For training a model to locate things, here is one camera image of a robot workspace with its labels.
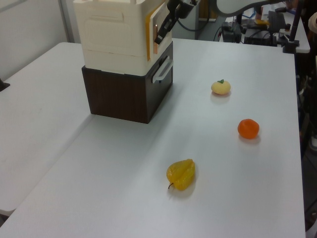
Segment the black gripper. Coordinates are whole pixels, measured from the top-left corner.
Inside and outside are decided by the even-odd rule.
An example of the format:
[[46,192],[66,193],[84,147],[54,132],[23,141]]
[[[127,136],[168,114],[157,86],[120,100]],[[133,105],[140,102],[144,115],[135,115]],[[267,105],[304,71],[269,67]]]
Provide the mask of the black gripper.
[[188,17],[192,9],[196,6],[195,0],[168,0],[167,9],[170,13],[164,19],[158,34],[155,38],[155,43],[160,44],[168,32],[172,30],[176,21]]

